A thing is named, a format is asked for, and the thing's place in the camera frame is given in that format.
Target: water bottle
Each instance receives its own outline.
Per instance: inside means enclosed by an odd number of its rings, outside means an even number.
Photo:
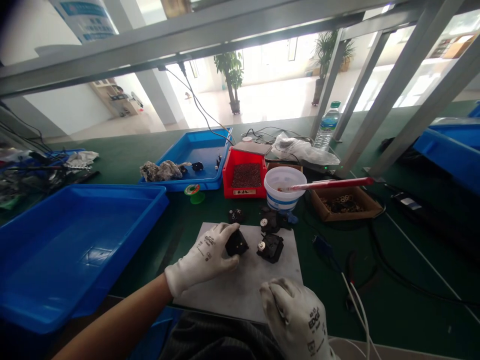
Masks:
[[[315,142],[313,146],[320,150],[329,150],[329,143],[334,134],[337,123],[339,122],[339,106],[340,101],[332,101],[330,109],[321,118],[318,132],[316,133]]]

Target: potted plant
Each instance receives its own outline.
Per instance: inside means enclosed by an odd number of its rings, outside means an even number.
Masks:
[[[317,106],[320,101],[320,95],[325,84],[325,78],[330,66],[330,60],[334,52],[335,42],[337,41],[338,30],[326,31],[319,34],[316,40],[314,51],[315,66],[320,66],[319,78],[315,81],[315,93],[313,94],[312,105]],[[349,41],[343,52],[343,64],[350,63],[351,58],[354,56],[354,44]]]
[[[242,55],[240,52],[226,52],[213,57],[217,74],[221,72],[225,76],[228,95],[230,96],[230,108],[234,114],[240,113],[240,101],[237,89],[242,86],[243,73]]]

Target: white work glove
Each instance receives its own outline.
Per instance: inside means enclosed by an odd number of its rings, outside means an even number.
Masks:
[[[268,326],[288,360],[338,359],[330,349],[325,307],[312,290],[286,278],[260,287]]]
[[[192,285],[206,282],[223,272],[233,270],[240,256],[223,258],[227,255],[225,244],[240,224],[221,222],[198,238],[190,251],[173,265],[165,269],[166,282],[174,298]]]

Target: red plastic bin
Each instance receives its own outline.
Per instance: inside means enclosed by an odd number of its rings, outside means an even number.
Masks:
[[[260,181],[259,187],[242,187],[233,188],[234,168],[239,164],[260,164]],[[265,156],[254,154],[251,152],[238,151],[234,148],[228,149],[225,166],[222,170],[223,175],[223,195],[225,199],[245,199],[245,198],[262,198],[267,197],[267,191],[264,187],[264,179],[267,174],[267,165],[265,164]]]

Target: white work mat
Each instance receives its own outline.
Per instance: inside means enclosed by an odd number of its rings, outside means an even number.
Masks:
[[[204,222],[197,239],[214,225],[212,222]],[[260,226],[241,225],[240,231],[249,249],[240,256],[238,267],[210,281],[192,286],[180,297],[175,298],[174,304],[266,323],[259,292],[260,285],[280,277],[290,278],[303,285],[293,230],[282,228],[276,233],[283,238],[283,250],[278,262],[273,264],[257,255],[257,245],[262,240]]]

